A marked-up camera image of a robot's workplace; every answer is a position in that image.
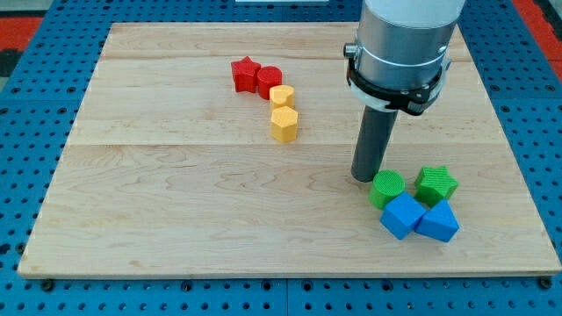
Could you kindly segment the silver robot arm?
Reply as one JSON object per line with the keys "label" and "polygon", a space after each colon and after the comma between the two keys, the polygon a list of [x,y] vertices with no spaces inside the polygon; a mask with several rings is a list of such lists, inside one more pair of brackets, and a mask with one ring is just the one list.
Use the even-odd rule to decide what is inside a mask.
{"label": "silver robot arm", "polygon": [[364,0],[344,46],[352,93],[375,111],[418,116],[438,98],[464,0]]}

